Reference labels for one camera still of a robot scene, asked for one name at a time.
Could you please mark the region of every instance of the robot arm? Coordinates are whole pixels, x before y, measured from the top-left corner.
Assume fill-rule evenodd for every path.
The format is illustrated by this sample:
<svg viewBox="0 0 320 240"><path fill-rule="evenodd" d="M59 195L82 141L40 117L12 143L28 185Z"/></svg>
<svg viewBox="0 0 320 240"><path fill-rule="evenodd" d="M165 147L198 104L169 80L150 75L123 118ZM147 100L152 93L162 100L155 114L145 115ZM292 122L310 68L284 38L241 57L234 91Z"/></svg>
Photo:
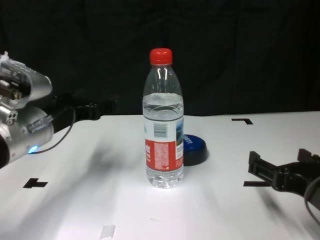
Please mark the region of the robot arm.
<svg viewBox="0 0 320 240"><path fill-rule="evenodd" d="M51 91L48 77L0 55L0 169L35 152L71 123L98 120L115 109L113 101L98 105L70 93L54 97L44 109L26 106Z"/></svg>

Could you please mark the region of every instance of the tabletop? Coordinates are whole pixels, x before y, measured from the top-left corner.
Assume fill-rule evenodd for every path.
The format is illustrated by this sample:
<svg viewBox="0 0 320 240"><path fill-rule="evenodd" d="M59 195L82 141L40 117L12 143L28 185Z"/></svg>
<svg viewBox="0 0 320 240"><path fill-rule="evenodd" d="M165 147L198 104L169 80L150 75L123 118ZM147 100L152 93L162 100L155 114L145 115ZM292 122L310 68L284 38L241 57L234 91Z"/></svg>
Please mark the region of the tabletop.
<svg viewBox="0 0 320 240"><path fill-rule="evenodd" d="M259 181L250 151L274 165L300 148L320 154L319 126L320 112L185 116L184 133L205 140L208 159L158 189L146 179L142 116L78 122L56 148L0 169L0 240L320 239L302 197L243 187ZM23 188L30 179L44 184Z"/></svg>

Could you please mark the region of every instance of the cable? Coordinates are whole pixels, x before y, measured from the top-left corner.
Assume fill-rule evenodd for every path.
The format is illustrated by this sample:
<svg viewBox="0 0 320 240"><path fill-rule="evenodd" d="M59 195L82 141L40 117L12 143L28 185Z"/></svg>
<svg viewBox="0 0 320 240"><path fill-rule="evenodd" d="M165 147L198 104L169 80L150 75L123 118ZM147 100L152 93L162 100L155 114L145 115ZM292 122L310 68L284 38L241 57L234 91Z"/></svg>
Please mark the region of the cable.
<svg viewBox="0 0 320 240"><path fill-rule="evenodd" d="M314 213L311 211L310 206L308 204L308 199L310 197L310 194L312 193L312 191L315 189L315 186L318 184L318 182L320 182L320 176L317 177L315 180L313 180L308 187L306 188L305 192L304 192L304 205L306 207L306 210L308 211L308 213L310 214L310 216L313 218L313 220L320 226L320 221L319 219L314 215Z"/></svg>
<svg viewBox="0 0 320 240"><path fill-rule="evenodd" d="M69 127L68 131L66 131L66 133L63 135L63 137L55 145L53 145L53 146L51 146L51 147L49 147L49 148L47 148L45 150L34 151L34 152L29 153L29 154L42 154L42 153L45 153L45 152L55 148L56 146L58 146L66 138L66 136L70 133L73 125L76 122L76 111L75 111L75 109L73 107L71 107L70 109L72 110L72 122L70 124L70 127Z"/></svg>

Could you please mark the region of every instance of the water bottle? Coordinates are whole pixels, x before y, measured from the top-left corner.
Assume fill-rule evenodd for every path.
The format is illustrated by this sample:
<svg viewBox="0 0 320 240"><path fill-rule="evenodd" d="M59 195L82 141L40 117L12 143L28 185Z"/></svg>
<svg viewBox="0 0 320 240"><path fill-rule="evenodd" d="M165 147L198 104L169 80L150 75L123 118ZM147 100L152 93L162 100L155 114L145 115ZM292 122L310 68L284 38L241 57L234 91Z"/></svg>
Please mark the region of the water bottle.
<svg viewBox="0 0 320 240"><path fill-rule="evenodd" d="M183 178L184 101L172 59L168 48L151 50L143 91L146 175L157 188L172 188Z"/></svg>

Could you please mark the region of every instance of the blue led light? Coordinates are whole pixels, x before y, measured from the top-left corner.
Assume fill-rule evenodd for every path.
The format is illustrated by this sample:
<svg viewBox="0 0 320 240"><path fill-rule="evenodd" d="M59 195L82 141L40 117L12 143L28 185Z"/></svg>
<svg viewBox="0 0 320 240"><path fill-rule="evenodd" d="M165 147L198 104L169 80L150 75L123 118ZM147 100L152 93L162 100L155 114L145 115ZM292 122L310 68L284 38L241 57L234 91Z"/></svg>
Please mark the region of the blue led light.
<svg viewBox="0 0 320 240"><path fill-rule="evenodd" d="M35 150L37 150L38 146L33 146L32 148L30 148L30 150L28 151L28 154L32 154Z"/></svg>

